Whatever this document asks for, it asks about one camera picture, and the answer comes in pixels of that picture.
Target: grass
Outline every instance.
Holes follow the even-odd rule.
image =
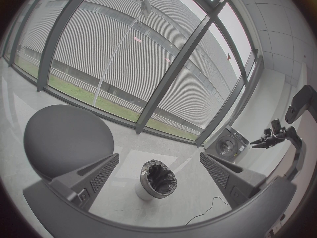
[[[15,60],[15,64],[18,65],[20,68],[25,70],[30,75],[37,78],[38,74],[38,67],[34,64],[24,60],[23,58],[17,56]],[[94,94],[81,88],[76,85],[73,85],[72,83],[66,82],[52,74],[50,74],[49,77],[49,85],[63,93],[66,93],[67,95],[76,98],[82,102],[85,102],[87,104],[93,103]],[[103,97],[98,96],[96,107],[99,109],[102,109],[108,113],[114,114],[116,116],[125,118],[127,120],[136,122],[140,116],[140,113],[137,113],[131,109],[127,109],[121,105],[118,105],[112,101],[109,101]],[[189,133],[187,131],[178,129],[176,127],[170,126],[168,124],[165,124],[161,121],[155,120],[150,118],[149,121],[146,124],[147,127],[157,129],[159,131],[163,131],[175,136],[196,140],[197,135]]]

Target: gray concrete floor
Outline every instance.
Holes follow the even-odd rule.
[[[30,117],[54,104],[66,104],[21,77],[6,61],[0,59],[0,177],[14,204],[26,220],[43,237],[51,237],[29,208],[22,190],[40,177],[30,166],[23,148],[23,134]],[[90,213],[103,218],[137,226],[170,227],[186,224],[192,217],[206,212],[213,197],[225,198],[200,164],[202,149],[194,145],[136,134],[133,129],[104,120],[114,137],[120,163],[93,203]],[[135,193],[134,184],[144,162],[164,162],[177,178],[177,189],[165,199],[145,202]],[[216,198],[213,208],[191,223],[216,217],[230,211],[230,206]]]

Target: lamp post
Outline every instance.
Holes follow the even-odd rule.
[[[96,105],[96,101],[97,101],[97,97],[98,97],[98,95],[99,95],[99,91],[100,91],[100,88],[101,88],[101,84],[102,84],[102,82],[103,82],[103,80],[104,80],[104,78],[105,78],[105,75],[106,75],[106,73],[107,73],[107,70],[108,70],[108,68],[109,68],[109,65],[111,64],[111,61],[112,61],[114,55],[116,54],[116,52],[117,52],[119,46],[121,45],[123,39],[126,37],[126,35],[128,34],[129,30],[132,28],[132,26],[135,24],[135,22],[137,22],[137,20],[140,18],[140,16],[141,16],[142,14],[144,15],[145,20],[147,20],[147,18],[148,18],[148,16],[149,16],[150,12],[151,12],[151,10],[152,10],[152,6],[151,6],[151,4],[149,3],[149,0],[144,0],[144,2],[141,3],[141,10],[142,10],[142,11],[141,11],[141,13],[139,14],[139,16],[137,16],[137,18],[136,18],[135,20],[133,20],[133,22],[131,23],[131,25],[129,26],[129,28],[127,29],[127,31],[126,31],[125,34],[122,36],[122,38],[121,38],[121,40],[119,41],[119,43],[117,44],[115,50],[113,51],[113,53],[112,53],[112,55],[111,55],[111,57],[110,57],[110,59],[109,59],[109,61],[108,61],[108,64],[107,64],[107,66],[106,66],[106,68],[105,68],[105,70],[104,70],[104,72],[103,72],[103,74],[102,74],[102,77],[101,77],[101,79],[100,79],[100,81],[99,81],[99,83],[98,83],[97,91],[96,91],[96,93],[95,93],[95,97],[93,98],[93,106]]]

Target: black cable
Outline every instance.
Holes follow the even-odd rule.
[[[196,217],[205,215],[205,214],[212,208],[212,206],[214,205],[214,199],[215,199],[215,198],[220,198],[220,199],[222,200],[222,202],[224,202],[226,205],[229,205],[229,204],[227,204],[220,196],[216,196],[216,197],[214,197],[214,198],[212,199],[211,207],[210,207],[204,214],[197,215],[197,216],[193,217],[190,221],[187,222],[187,224],[188,224],[189,222],[191,222],[193,219],[195,219]]]

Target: black round stool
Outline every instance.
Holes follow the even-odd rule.
[[[112,154],[114,144],[108,126],[93,113],[53,105],[30,118],[24,148],[34,170],[50,181]]]

